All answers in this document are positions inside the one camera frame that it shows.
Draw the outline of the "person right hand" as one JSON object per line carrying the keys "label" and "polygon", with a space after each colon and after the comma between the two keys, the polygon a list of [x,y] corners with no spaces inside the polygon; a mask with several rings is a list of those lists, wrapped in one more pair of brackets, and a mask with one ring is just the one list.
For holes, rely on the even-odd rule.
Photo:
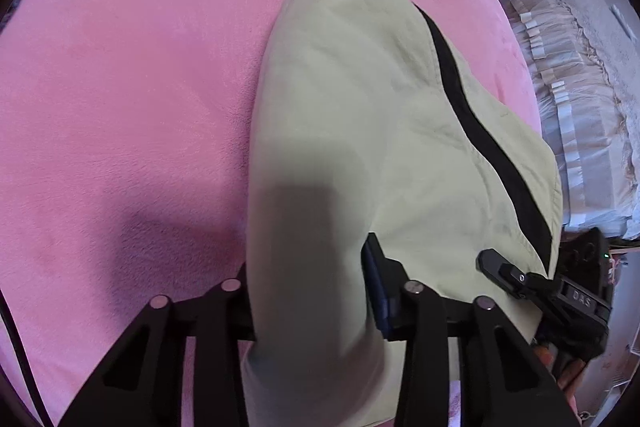
{"label": "person right hand", "polygon": [[[541,363],[551,371],[555,365],[556,352],[548,345],[533,345],[533,350]],[[579,424],[582,424],[582,419],[578,412],[575,395],[584,380],[587,366],[588,364],[585,361],[579,359],[572,360],[564,367],[560,375],[555,378],[558,387],[562,391]]]}

